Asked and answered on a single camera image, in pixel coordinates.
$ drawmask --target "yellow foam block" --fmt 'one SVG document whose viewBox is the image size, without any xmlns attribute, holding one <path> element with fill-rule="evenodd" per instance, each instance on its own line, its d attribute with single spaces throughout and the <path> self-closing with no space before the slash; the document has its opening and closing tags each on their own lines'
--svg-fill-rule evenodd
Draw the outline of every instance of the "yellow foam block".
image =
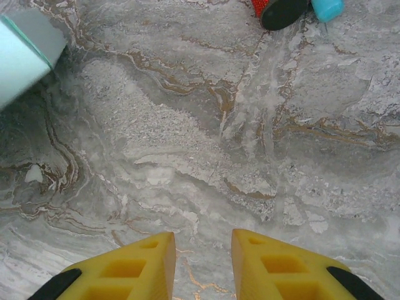
<svg viewBox="0 0 400 300">
<path fill-rule="evenodd" d="M 340 262 L 261 234 L 232 232 L 237 300 L 354 300 L 327 271 Z"/>
<path fill-rule="evenodd" d="M 175 263 L 174 234 L 156 234 L 69 266 L 82 274 L 57 300 L 171 300 Z"/>
</svg>

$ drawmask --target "light blue bottle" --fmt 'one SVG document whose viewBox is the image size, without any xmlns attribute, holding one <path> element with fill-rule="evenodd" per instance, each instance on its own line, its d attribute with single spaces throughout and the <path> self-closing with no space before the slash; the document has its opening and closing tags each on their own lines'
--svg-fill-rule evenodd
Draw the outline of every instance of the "light blue bottle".
<svg viewBox="0 0 400 300">
<path fill-rule="evenodd" d="M 343 0 L 311 0 L 311 3 L 317 18 L 322 23 L 333 20 L 344 10 Z"/>
<path fill-rule="evenodd" d="M 54 69 L 65 45 L 38 9 L 0 15 L 0 111 Z"/>
</svg>

